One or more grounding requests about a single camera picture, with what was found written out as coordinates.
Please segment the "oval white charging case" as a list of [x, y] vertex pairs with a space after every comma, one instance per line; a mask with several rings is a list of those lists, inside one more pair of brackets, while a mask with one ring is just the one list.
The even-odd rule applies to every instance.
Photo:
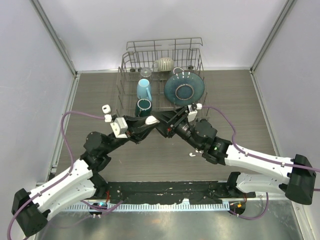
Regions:
[[160, 121], [157, 118], [155, 118], [154, 116], [152, 116], [152, 115], [148, 116], [145, 119], [145, 124], [148, 125], [148, 126], [149, 125], [158, 124], [158, 123], [160, 123]]

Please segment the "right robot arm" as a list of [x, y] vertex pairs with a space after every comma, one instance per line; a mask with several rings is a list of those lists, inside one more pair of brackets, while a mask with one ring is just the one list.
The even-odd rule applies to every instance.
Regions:
[[284, 194], [289, 200], [311, 205], [316, 192], [315, 182], [319, 169], [313, 168], [307, 157], [280, 157], [253, 151], [236, 144], [234, 139], [217, 136], [218, 131], [206, 120], [195, 120], [200, 106], [185, 106], [171, 111], [152, 111], [157, 119], [157, 130], [165, 138], [178, 135], [211, 164], [239, 167], [258, 174], [249, 177], [231, 173], [226, 193], [233, 198], [242, 193], [266, 192]]

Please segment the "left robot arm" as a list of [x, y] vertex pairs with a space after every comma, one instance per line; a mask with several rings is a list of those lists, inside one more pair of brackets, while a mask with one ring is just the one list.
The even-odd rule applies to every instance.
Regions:
[[71, 156], [69, 168], [30, 191], [21, 188], [14, 194], [11, 209], [13, 217], [7, 229], [7, 239], [12, 238], [14, 222], [18, 223], [28, 239], [40, 232], [66, 207], [91, 197], [102, 199], [108, 183], [99, 172], [111, 161], [108, 153], [128, 141], [144, 140], [160, 123], [154, 116], [117, 117], [105, 114], [101, 119], [110, 124], [110, 134], [90, 133], [84, 145], [85, 153], [78, 159]]

